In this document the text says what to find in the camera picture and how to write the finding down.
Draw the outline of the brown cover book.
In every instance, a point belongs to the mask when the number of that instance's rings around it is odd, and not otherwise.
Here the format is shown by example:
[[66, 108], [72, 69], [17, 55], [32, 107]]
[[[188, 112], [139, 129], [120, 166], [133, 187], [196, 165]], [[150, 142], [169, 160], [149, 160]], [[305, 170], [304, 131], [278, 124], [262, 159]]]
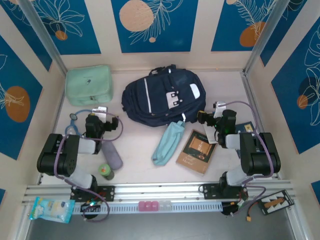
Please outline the brown cover book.
[[204, 175], [209, 168], [216, 146], [216, 143], [209, 143], [205, 134], [193, 129], [176, 163]]

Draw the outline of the grey glasses case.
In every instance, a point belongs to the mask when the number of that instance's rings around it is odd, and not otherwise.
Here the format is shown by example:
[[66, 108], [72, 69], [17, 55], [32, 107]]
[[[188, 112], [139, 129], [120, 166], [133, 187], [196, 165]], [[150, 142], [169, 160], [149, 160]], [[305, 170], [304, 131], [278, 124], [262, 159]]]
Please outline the grey glasses case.
[[105, 141], [101, 147], [107, 164], [112, 170], [119, 170], [123, 166], [123, 161], [111, 141]]

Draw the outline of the light blue pencil case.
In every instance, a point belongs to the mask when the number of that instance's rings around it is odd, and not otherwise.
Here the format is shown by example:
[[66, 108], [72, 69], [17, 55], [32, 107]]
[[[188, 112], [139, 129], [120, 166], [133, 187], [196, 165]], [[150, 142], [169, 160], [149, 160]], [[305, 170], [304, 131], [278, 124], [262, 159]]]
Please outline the light blue pencil case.
[[172, 158], [185, 132], [185, 122], [171, 122], [162, 135], [151, 160], [155, 166], [165, 166]]

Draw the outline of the navy blue backpack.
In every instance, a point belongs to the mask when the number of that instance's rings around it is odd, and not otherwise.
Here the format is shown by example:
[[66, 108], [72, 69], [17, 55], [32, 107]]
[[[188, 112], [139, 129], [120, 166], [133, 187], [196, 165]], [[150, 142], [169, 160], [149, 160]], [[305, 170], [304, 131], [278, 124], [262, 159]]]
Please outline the navy blue backpack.
[[149, 127], [195, 123], [206, 107], [206, 91], [197, 74], [171, 64], [129, 83], [121, 104], [131, 120]]

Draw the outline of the blue stethoscope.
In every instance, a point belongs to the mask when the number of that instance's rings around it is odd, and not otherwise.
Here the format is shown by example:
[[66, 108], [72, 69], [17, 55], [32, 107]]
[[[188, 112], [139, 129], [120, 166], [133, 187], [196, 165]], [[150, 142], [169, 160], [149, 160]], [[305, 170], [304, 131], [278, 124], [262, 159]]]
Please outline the blue stethoscope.
[[78, 114], [80, 113], [90, 113], [91, 110], [89, 109], [82, 109], [79, 110], [75, 113], [70, 113], [69, 114], [69, 118], [70, 118], [70, 123], [68, 126], [66, 126], [65, 130], [64, 130], [64, 134], [67, 135], [68, 133], [70, 133], [71, 131], [73, 133], [75, 133], [76, 135], [81, 135], [81, 133], [78, 130], [78, 127], [76, 126], [76, 120], [78, 119]]

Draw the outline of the dark blue small book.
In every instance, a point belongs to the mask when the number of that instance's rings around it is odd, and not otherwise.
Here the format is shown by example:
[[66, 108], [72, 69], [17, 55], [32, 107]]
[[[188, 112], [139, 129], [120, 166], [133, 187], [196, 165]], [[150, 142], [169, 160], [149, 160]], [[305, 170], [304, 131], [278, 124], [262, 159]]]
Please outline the dark blue small book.
[[251, 121], [236, 124], [235, 125], [235, 133], [253, 133], [255, 130], [254, 125]]

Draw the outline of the mint green fabric bag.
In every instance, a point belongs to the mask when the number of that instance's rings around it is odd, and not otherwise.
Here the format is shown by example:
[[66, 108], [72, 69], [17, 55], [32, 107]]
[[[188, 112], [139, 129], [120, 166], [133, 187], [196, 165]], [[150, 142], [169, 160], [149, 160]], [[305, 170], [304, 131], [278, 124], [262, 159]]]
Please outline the mint green fabric bag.
[[65, 96], [73, 106], [108, 103], [113, 99], [112, 73], [108, 65], [72, 68], [65, 78]]

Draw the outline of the green bottle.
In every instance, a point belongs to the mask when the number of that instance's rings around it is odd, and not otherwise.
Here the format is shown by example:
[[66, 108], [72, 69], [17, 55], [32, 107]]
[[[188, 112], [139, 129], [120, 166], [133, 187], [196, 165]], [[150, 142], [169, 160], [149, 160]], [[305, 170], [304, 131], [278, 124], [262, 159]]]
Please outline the green bottle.
[[101, 164], [98, 168], [98, 172], [99, 174], [105, 178], [106, 180], [110, 181], [112, 180], [114, 177], [115, 177], [115, 173], [114, 171], [111, 169], [111, 167], [104, 163], [104, 164]]

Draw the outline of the black controller board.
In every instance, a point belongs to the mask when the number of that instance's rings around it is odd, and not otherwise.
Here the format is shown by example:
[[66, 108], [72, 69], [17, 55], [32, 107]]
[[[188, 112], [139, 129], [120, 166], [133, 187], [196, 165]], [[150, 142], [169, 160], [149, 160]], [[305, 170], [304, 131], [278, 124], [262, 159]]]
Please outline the black controller board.
[[222, 214], [225, 216], [235, 215], [243, 206], [243, 203], [239, 202], [222, 202]]
[[80, 206], [80, 212], [85, 214], [98, 213], [101, 210], [101, 205], [96, 202], [85, 202]]

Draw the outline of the blue white snack packet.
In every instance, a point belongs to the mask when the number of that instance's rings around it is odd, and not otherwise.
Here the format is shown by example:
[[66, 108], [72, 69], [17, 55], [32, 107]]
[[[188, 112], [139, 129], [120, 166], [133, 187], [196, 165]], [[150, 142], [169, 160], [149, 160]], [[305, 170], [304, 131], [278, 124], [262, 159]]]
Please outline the blue white snack packet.
[[56, 200], [43, 197], [36, 197], [30, 220], [44, 219], [47, 221], [68, 224], [73, 214], [75, 200]]

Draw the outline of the black connector board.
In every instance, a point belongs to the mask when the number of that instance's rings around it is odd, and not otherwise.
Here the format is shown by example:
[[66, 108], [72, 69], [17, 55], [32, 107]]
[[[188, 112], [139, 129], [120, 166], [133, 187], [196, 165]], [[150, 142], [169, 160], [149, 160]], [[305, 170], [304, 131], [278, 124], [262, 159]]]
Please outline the black connector board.
[[281, 190], [271, 195], [265, 196], [258, 201], [258, 206], [264, 216], [270, 215], [279, 210], [289, 208], [294, 205], [294, 201], [286, 190]]

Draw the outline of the aluminium side rail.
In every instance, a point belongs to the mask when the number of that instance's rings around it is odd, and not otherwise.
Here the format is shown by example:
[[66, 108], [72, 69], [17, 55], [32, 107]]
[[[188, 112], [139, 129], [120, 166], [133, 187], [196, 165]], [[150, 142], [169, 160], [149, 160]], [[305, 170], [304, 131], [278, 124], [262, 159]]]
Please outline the aluminium side rail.
[[256, 99], [247, 76], [241, 75], [248, 105], [254, 119], [254, 132], [240, 134], [240, 159], [244, 173], [252, 178], [269, 178], [281, 169], [281, 161], [273, 136], [264, 130]]
[[[62, 107], [63, 107], [64, 99], [65, 99], [65, 80], [64, 80], [64, 83], [62, 84], [62, 93], [61, 93], [61, 96], [59, 98], [59, 103], [58, 103], [57, 109], [55, 111], [54, 123], [53, 123], [53, 126], [51, 128], [50, 133], [54, 133], [56, 131], [56, 128], [57, 128], [57, 125], [58, 125], [58, 121], [59, 121], [59, 118], [60, 118], [60, 114], [61, 114], [61, 110], [62, 110]], [[39, 176], [38, 176], [37, 181], [36, 181], [37, 185], [41, 185], [42, 184], [43, 176], [44, 176], [43, 173], [39, 173]]]

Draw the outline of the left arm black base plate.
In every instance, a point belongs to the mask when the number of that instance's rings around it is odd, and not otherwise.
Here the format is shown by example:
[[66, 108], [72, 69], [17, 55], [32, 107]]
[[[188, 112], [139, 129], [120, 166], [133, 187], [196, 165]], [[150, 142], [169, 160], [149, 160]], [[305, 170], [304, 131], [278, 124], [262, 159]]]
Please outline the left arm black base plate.
[[[115, 186], [113, 185], [101, 185], [97, 186], [95, 189], [92, 189], [93, 192], [96, 192], [102, 196], [107, 202], [113, 202], [115, 197]], [[87, 191], [80, 189], [71, 188], [70, 199], [75, 200], [76, 202], [87, 202], [87, 201], [101, 201], [97, 196]]]

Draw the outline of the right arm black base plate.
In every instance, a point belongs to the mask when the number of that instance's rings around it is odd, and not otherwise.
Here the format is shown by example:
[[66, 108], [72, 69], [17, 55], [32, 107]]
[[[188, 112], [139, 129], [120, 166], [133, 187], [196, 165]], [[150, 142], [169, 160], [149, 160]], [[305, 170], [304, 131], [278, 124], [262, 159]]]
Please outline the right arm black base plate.
[[247, 200], [247, 189], [241, 186], [221, 187], [218, 183], [206, 183], [202, 185], [205, 200]]

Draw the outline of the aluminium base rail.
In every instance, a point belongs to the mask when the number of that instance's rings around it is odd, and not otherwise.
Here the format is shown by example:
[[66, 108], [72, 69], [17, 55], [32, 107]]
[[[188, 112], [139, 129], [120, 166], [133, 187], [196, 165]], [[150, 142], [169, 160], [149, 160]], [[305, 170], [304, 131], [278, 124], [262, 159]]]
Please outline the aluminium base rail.
[[[124, 183], [106, 184], [115, 186], [114, 199], [110, 203], [138, 203], [140, 201], [171, 201], [171, 202], [204, 202], [201, 193], [203, 182], [174, 182], [174, 183]], [[247, 184], [248, 198], [260, 195], [266, 197], [276, 192], [286, 190], [292, 199], [297, 198], [297, 192], [289, 180], [271, 179], [257, 180]], [[58, 185], [28, 185], [22, 197], [24, 206], [34, 203], [36, 197], [56, 200], [69, 199], [71, 187], [66, 184]]]

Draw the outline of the aluminium frame post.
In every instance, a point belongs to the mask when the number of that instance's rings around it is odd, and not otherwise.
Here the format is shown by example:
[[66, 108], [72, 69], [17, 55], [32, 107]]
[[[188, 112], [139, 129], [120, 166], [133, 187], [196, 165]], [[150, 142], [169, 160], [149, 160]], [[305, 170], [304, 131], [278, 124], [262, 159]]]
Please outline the aluminium frame post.
[[45, 25], [40, 19], [32, 3], [29, 0], [17, 0], [17, 2], [25, 17], [27, 18], [28, 22], [30, 23], [31, 27], [37, 34], [42, 45], [46, 49], [47, 53], [54, 61], [61, 74], [63, 76], [66, 76], [68, 69], [66, 68], [61, 58], [60, 52], [58, 51], [55, 43], [50, 37]]
[[269, 18], [267, 19], [264, 28], [257, 39], [255, 46], [252, 49], [251, 55], [243, 69], [243, 75], [248, 76], [252, 70], [255, 62], [260, 58], [260, 55], [265, 48], [268, 40], [270, 39], [272, 33], [275, 30], [279, 20], [281, 19], [285, 9], [290, 0], [277, 0], [275, 2], [274, 8], [272, 9]]

